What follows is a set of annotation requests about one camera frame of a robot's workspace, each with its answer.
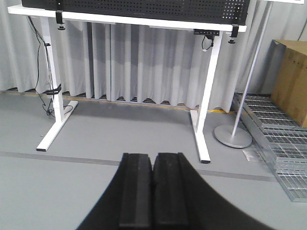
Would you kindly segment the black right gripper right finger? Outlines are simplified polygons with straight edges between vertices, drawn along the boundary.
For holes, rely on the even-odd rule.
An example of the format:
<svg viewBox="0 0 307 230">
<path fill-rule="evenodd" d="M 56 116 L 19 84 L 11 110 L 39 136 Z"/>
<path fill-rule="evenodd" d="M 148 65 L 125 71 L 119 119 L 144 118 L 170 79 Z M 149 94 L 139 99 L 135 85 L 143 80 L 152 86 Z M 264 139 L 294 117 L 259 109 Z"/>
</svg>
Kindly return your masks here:
<svg viewBox="0 0 307 230">
<path fill-rule="evenodd" d="M 159 153 L 153 167 L 156 230 L 269 230 L 214 190 L 183 153 Z"/>
</svg>

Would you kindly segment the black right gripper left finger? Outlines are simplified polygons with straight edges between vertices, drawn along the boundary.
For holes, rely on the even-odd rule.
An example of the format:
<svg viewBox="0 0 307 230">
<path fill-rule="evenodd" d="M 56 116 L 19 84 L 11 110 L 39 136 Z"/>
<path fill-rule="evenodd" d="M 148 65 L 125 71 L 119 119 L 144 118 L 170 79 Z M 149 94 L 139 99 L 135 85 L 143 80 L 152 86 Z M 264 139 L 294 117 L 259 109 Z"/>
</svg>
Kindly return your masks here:
<svg viewBox="0 0 307 230">
<path fill-rule="evenodd" d="M 152 166 L 147 154 L 124 153 L 111 182 L 79 230 L 149 230 Z"/>
</svg>

